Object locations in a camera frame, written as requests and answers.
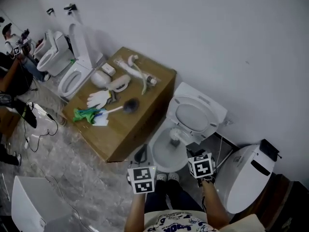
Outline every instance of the small white box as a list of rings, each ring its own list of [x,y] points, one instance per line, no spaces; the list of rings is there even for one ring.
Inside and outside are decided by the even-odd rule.
[[[188,158],[190,173],[194,178],[201,178],[213,174],[212,154]]]
[[[105,63],[101,68],[106,74],[110,76],[113,76],[116,73],[115,68],[110,66],[108,63]]]
[[[127,172],[134,194],[154,192],[156,166],[130,168]]]

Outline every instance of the person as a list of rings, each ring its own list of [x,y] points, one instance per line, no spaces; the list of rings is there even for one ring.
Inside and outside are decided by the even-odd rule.
[[[256,215],[250,215],[234,224],[220,202],[213,185],[214,178],[202,180],[204,205],[207,213],[179,184],[177,173],[157,175],[155,191],[147,195],[135,194],[126,220],[125,232],[264,232]],[[169,210],[166,195],[173,210]]]
[[[12,34],[11,26],[12,26],[11,23],[4,26],[2,34],[6,40],[5,48],[7,52],[13,56],[14,55],[13,48],[18,45],[17,42],[19,39],[21,39],[21,37],[17,36],[16,34]],[[38,64],[30,54],[22,58],[21,63],[37,80],[45,82],[50,78],[50,74],[48,74],[47,72],[38,71],[37,69]]]
[[[16,152],[14,152],[13,155],[9,155],[5,146],[0,145],[0,161],[10,165],[20,166],[21,154],[17,155]]]
[[[60,125],[67,120],[62,115],[64,102],[52,91],[35,80],[21,64],[20,57],[12,60],[0,52],[0,91],[27,103],[38,104]]]

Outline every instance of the cardboard box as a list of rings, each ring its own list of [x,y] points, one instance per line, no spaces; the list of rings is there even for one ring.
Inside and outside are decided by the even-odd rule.
[[[7,139],[12,135],[19,119],[19,114],[12,113],[5,107],[0,107],[0,132],[5,135]]]
[[[98,92],[90,80],[76,93],[66,105],[63,114],[72,122],[86,142],[105,161],[123,161],[138,146],[143,144],[158,122],[165,116],[169,101],[173,96],[176,71],[168,69],[143,55],[122,47],[108,63],[116,69],[112,79],[126,74],[114,64],[113,60],[121,56],[125,61],[132,54],[139,56],[135,62],[143,72],[156,76],[160,81],[156,86],[141,95],[142,81],[131,76],[127,89],[118,93],[120,100],[104,106],[106,110],[119,107],[131,98],[138,98],[140,106],[135,113],[125,114],[122,111],[111,113],[108,116],[108,126],[92,126],[85,119],[73,122],[74,108],[87,109],[89,94]]]

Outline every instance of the green cloth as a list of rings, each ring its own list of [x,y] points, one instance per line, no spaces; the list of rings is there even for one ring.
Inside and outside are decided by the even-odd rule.
[[[93,110],[80,111],[77,108],[75,108],[73,121],[76,122],[76,121],[82,120],[83,118],[86,118],[90,124],[93,124],[94,123],[93,119],[96,115],[96,112],[97,111],[93,111]]]

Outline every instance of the black cable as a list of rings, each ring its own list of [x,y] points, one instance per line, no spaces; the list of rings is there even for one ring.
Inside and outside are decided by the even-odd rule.
[[[39,136],[39,140],[38,140],[38,146],[37,146],[37,148],[35,149],[35,150],[33,150],[32,148],[31,148],[31,146],[30,146],[30,143],[29,143],[29,141],[28,141],[28,139],[27,139],[27,137],[26,137],[26,125],[25,125],[25,119],[24,119],[24,128],[25,128],[25,140],[26,140],[26,142],[28,143],[28,145],[29,145],[29,148],[31,149],[31,151],[32,152],[37,152],[38,151],[38,149],[39,149],[39,143],[40,143],[40,138],[41,137],[43,137],[43,136],[47,136],[47,135],[50,135],[50,136],[55,136],[55,134],[57,133],[57,131],[58,131],[58,123],[54,120],[54,118],[50,115],[50,114],[46,114],[51,120],[53,120],[55,123],[56,123],[56,125],[57,125],[57,129],[56,129],[56,131],[55,131],[55,133],[54,134],[50,134],[49,133],[49,129],[47,129],[47,133],[46,134],[43,134],[43,135],[40,135]]]

